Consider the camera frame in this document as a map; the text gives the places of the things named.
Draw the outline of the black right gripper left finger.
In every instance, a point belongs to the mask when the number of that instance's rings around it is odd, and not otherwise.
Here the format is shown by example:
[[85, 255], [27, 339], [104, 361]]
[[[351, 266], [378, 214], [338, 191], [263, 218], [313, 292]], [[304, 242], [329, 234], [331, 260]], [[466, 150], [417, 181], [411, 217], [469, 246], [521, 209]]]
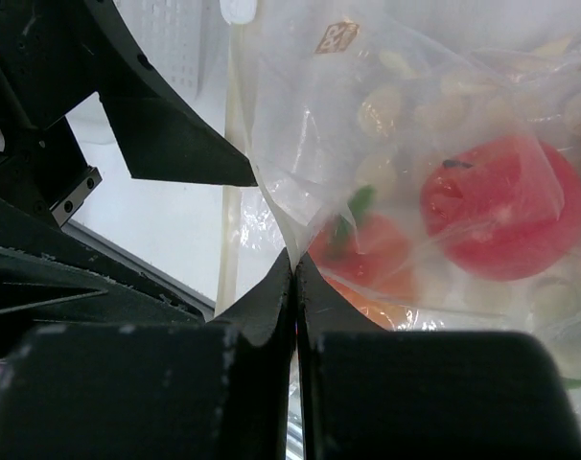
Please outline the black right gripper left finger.
[[0, 459], [281, 459], [291, 263], [200, 327], [42, 326], [0, 375]]

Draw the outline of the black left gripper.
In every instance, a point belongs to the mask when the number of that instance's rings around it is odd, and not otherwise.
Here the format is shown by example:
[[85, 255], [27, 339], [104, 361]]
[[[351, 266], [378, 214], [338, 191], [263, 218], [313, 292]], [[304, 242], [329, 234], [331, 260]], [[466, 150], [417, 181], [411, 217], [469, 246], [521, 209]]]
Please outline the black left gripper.
[[87, 178], [66, 116], [98, 94], [132, 177], [252, 187], [246, 156], [149, 63], [116, 1], [0, 1], [0, 228], [58, 227]]

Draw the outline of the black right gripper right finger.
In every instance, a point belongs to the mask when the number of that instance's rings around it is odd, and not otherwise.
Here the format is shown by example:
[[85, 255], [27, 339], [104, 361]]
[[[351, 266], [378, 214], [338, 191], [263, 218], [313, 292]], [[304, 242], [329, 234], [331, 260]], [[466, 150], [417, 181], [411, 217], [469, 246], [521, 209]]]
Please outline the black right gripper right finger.
[[303, 257], [294, 275], [308, 459], [581, 459], [555, 364], [516, 332], [392, 332]]

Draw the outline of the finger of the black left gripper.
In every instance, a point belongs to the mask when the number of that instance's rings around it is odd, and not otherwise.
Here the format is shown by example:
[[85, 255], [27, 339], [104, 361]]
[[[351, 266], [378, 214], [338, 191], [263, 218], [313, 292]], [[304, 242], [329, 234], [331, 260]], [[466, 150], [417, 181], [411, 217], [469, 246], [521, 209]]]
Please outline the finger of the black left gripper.
[[204, 303], [0, 199], [0, 357], [52, 323], [188, 324]]

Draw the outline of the orange toy peach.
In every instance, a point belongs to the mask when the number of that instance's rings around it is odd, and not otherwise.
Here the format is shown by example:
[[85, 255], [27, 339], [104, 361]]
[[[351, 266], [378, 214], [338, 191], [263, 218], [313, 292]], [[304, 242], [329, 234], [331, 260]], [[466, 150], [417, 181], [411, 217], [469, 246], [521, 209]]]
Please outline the orange toy peach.
[[361, 314], [387, 330], [407, 329], [416, 319], [410, 242], [394, 221], [369, 214], [359, 232], [335, 251], [329, 244], [334, 225], [326, 224], [308, 253], [320, 274]]

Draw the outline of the red toy apple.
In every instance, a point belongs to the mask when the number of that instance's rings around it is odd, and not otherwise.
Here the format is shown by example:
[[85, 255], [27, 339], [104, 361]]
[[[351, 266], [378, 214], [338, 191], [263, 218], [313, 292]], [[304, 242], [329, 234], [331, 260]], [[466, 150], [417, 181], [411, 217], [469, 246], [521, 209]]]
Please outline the red toy apple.
[[537, 275], [581, 239], [581, 177], [533, 136], [503, 136], [444, 159], [419, 202], [443, 254], [483, 279]]

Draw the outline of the clear zip top bag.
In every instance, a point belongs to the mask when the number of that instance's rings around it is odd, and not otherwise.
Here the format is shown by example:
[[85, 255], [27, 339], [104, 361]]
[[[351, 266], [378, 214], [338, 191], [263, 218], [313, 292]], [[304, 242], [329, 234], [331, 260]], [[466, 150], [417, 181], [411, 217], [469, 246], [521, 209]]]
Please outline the clear zip top bag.
[[[265, 268], [297, 265], [343, 215], [369, 158], [393, 164], [528, 135], [581, 175], [581, 1], [223, 1], [226, 138], [256, 192], [226, 193], [217, 311]], [[581, 293], [581, 243], [572, 254]], [[581, 382], [564, 378], [581, 419]], [[556, 326], [579, 354], [581, 316]]]

